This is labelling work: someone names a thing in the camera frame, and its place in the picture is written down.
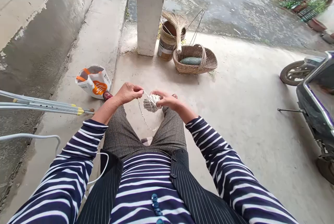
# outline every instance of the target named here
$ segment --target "ball of yarn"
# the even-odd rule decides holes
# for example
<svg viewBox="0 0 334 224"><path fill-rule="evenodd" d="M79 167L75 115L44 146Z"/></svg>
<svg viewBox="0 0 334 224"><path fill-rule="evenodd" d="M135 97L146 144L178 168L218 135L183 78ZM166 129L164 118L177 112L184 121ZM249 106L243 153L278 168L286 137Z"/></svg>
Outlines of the ball of yarn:
<svg viewBox="0 0 334 224"><path fill-rule="evenodd" d="M150 95L144 99L144 108L155 113L161 107L157 107L157 102L160 100L159 95Z"/></svg>

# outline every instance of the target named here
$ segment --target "wet pavement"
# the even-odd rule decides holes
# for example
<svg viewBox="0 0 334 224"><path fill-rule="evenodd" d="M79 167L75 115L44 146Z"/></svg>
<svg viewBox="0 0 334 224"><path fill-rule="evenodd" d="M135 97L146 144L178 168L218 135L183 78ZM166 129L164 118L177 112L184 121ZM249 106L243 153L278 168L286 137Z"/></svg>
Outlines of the wet pavement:
<svg viewBox="0 0 334 224"><path fill-rule="evenodd" d="M189 21L203 9L199 31L244 38L288 48L334 49L277 0L165 0L164 7ZM137 21L136 0L129 0L129 20ZM190 26L195 30L199 19Z"/></svg>

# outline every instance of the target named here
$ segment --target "striped shirt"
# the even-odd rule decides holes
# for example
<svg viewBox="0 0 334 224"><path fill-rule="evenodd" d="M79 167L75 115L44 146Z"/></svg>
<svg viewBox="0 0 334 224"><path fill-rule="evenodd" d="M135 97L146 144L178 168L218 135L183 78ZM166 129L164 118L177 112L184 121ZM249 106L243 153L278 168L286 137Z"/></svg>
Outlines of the striped shirt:
<svg viewBox="0 0 334 224"><path fill-rule="evenodd" d="M9 223L74 223L106 128L94 120L84 121ZM206 160L220 197L238 214L251 224L297 224L203 118L193 119L186 128ZM168 179L170 164L170 157L159 153L127 159L110 223L193 223Z"/></svg>

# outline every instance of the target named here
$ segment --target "white cable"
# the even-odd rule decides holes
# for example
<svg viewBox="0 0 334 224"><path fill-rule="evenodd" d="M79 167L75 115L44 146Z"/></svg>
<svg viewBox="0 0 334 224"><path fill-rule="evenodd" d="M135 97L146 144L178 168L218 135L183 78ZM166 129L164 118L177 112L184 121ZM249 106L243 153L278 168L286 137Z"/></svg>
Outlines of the white cable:
<svg viewBox="0 0 334 224"><path fill-rule="evenodd" d="M98 179L100 179L102 177L102 175L104 174L105 170L107 169L107 165L108 165L108 162L109 162L109 155L107 153L97 153L97 154L105 154L107 156L107 163L105 164L105 167L104 167L102 173L100 174L100 176L97 177L95 180L93 180L91 182L88 182L87 185L92 184L93 182L96 182Z"/></svg>
<svg viewBox="0 0 334 224"><path fill-rule="evenodd" d="M0 141L6 141L9 139L15 139L21 137L36 138L36 139L56 138L58 140L58 144L56 146L56 151L55 151L57 156L58 147L60 145L60 137L58 135L12 134L12 135L0 136Z"/></svg>
<svg viewBox="0 0 334 224"><path fill-rule="evenodd" d="M100 179L100 178L102 177L102 175L104 174L105 170L107 169L107 166L108 166L109 155L108 155L107 153L96 153L96 154L105 154L105 155L107 156L107 163L105 164L105 167L104 167L102 173L100 174L100 176L97 177L95 180L93 180L93 181L91 181L91 182L88 182L88 183L87 183L87 186L88 186L89 184L92 184L92 183L96 182L98 179ZM94 186L94 185L92 185L92 186L89 188L88 194L90 194L90 192L91 192L91 190L93 189L93 186Z"/></svg>
<svg viewBox="0 0 334 224"><path fill-rule="evenodd" d="M60 137L58 135L45 135L44 136L44 135L34 135L34 134L12 134L12 135L0 136L0 141L6 141L6 140L21 138L21 137L36 138L36 139L56 138L58 140L58 143L57 143L57 146L56 146L56 152L55 152L56 156L57 156L58 147L60 145ZM107 169L107 165L108 165L108 162L109 162L109 155L107 153L97 153L97 154L105 154L107 156L107 162L106 162L105 167L104 167L102 173L100 174L100 176L98 178L96 178L95 180L93 180L91 182L88 182L87 186L89 184L92 184L92 183L96 182L98 179L100 179L103 176L105 170Z"/></svg>

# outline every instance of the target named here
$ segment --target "twine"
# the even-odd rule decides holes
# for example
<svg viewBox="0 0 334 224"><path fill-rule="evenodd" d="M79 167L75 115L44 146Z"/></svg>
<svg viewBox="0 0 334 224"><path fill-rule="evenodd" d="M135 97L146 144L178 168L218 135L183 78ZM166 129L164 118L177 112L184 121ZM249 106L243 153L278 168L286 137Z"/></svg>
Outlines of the twine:
<svg viewBox="0 0 334 224"><path fill-rule="evenodd" d="M160 97L158 95L148 95L145 91L144 93L146 94L146 98L144 99L144 108L146 110L148 110L149 112L153 112L155 113L156 111L158 111L158 109L160 109L161 107L157 107L157 102L160 100ZM143 111L140 107L140 101L138 99L138 105L139 105L139 109L140 112L142 113L142 117L145 121L146 126L152 131L156 131L159 127L156 127L155 129L150 128L150 126L147 124Z"/></svg>

